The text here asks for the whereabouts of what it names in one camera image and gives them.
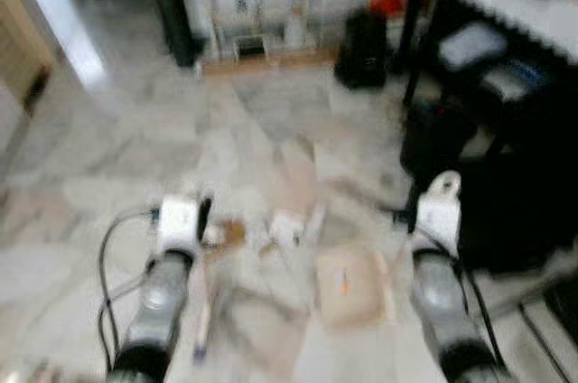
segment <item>marble floor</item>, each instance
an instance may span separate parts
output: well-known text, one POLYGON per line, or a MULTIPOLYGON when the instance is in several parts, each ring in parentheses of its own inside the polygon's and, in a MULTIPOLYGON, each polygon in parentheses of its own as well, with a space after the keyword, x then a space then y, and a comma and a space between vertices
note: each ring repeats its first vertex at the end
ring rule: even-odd
MULTIPOLYGON (((195 273, 169 381, 443 382, 408 301, 407 257, 392 287, 387 318, 336 335, 323 329, 310 305, 312 250, 265 259, 256 252, 275 209, 299 212, 326 201, 320 245, 356 241, 393 262, 406 238, 403 229, 326 182, 347 178, 384 201, 403 204, 410 183, 398 163, 403 81, 391 79, 378 92, 351 93, 327 67, 198 79, 165 54, 153 8, 152 0, 77 5, 87 35, 82 44, 92 52, 67 53, 5 177, 0 213, 5 369, 11 360, 49 360, 71 374, 102 379, 96 254, 109 222, 119 211, 167 193, 212 192, 215 219, 247 224, 247 244, 219 267, 223 282, 235 291, 274 297, 298 314, 283 329, 255 304, 240 306, 228 318, 242 321, 251 336, 258 333, 255 343, 273 346, 269 350, 275 350, 279 336, 298 348, 291 366, 275 358, 267 363, 279 366, 264 366, 266 352, 248 354, 217 319, 207 359, 194 365, 192 340, 202 295, 195 273)), ((433 89, 422 85, 420 92, 433 89)), ((107 267, 112 284, 143 269, 153 239, 146 222, 130 222, 118 231, 107 267)), ((482 282, 492 300, 526 285, 519 279, 482 282)), ((134 297, 118 304, 121 326, 134 308, 134 297)), ((539 305, 532 312, 555 326, 539 305)), ((504 355, 523 381, 556 381, 521 322, 504 320, 501 326, 504 355)), ((562 350, 564 363, 578 363, 571 346, 562 350)))

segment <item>red object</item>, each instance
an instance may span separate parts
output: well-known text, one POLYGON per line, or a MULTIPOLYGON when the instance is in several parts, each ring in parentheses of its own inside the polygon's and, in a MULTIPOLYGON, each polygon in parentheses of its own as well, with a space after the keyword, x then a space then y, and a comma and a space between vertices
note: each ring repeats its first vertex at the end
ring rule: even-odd
POLYGON ((371 0, 369 10, 387 17, 400 15, 406 10, 407 0, 371 0))

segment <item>cable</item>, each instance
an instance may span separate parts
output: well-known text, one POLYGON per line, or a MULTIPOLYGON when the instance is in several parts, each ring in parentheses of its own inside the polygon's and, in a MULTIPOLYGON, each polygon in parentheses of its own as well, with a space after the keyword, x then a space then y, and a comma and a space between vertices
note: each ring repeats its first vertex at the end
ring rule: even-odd
MULTIPOLYGON (((124 297, 125 295, 134 291, 137 287, 139 287, 145 278, 145 274, 142 273, 141 275, 134 277, 130 281, 125 282, 118 288, 114 290, 114 292, 110 296, 110 302, 113 303, 115 300, 124 297)), ((100 307, 98 308, 98 336, 100 337, 100 343, 102 344, 102 349, 105 352, 105 357, 107 360, 107 371, 112 369, 112 357, 110 355, 110 350, 108 349, 107 339, 105 337, 104 332, 104 314, 105 310, 107 309, 107 302, 103 299, 100 303, 100 307)))
MULTIPOLYGON (((504 369, 507 368, 506 362, 502 357, 501 351, 499 350, 498 341, 496 340, 496 333, 494 332, 494 326, 491 323, 491 319, 489 317, 488 308, 486 307, 486 303, 484 302, 483 295, 481 294, 480 288, 478 287, 478 283, 476 282, 473 273, 468 270, 461 260, 457 257, 454 257, 448 248, 442 244, 442 242, 434 237, 429 231, 416 227, 415 230, 419 231, 420 233, 424 234, 432 243, 435 244, 437 248, 439 248, 459 269, 461 272, 466 274, 468 281, 470 282, 471 288, 473 289, 474 294, 476 295, 476 300, 478 305, 480 306, 481 316, 483 318, 484 324, 486 326, 486 331, 488 332, 489 342, 491 343, 491 347, 494 350, 494 357, 496 358, 496 362, 503 367, 504 369)), ((462 293, 464 294, 465 299, 465 291, 463 290, 463 285, 461 286, 462 293)))
MULTIPOLYGON (((156 213, 157 210, 158 210, 157 208, 151 207, 151 208, 147 208, 147 209, 127 210, 127 211, 122 212, 110 224, 107 232, 105 233, 105 236, 102 238, 102 241, 100 243, 100 249, 98 251, 98 277, 100 280, 100 287, 102 289, 102 295, 103 295, 103 303, 104 303, 103 314, 106 311, 108 313, 108 318, 110 320, 110 327, 111 327, 112 338, 113 338, 113 352, 114 352, 113 356, 116 356, 116 354, 117 354, 117 351, 119 348, 119 342, 118 342, 117 321, 115 319, 115 315, 113 313, 112 306, 111 306, 112 305, 112 299, 111 299, 110 293, 108 291, 107 273, 106 273, 106 269, 105 269, 105 258, 106 258, 106 254, 107 254, 108 241, 110 240, 112 233, 115 231, 115 229, 121 223, 123 223, 127 220, 130 220, 132 218, 138 218, 138 217, 143 217, 143 216, 154 217, 154 214, 156 213)), ((103 344, 103 348, 105 350, 105 354, 107 354, 107 360, 109 362, 108 363, 108 365, 109 365, 111 356, 110 356, 110 352, 108 351, 108 347, 106 346, 105 343, 103 344)))

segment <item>black bag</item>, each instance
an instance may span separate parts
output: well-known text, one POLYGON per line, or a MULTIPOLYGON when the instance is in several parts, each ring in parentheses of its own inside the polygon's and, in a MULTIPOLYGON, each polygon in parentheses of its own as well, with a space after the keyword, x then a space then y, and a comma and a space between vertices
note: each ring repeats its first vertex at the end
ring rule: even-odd
POLYGON ((335 77, 350 89, 379 88, 386 83, 387 19, 361 10, 346 24, 335 77))

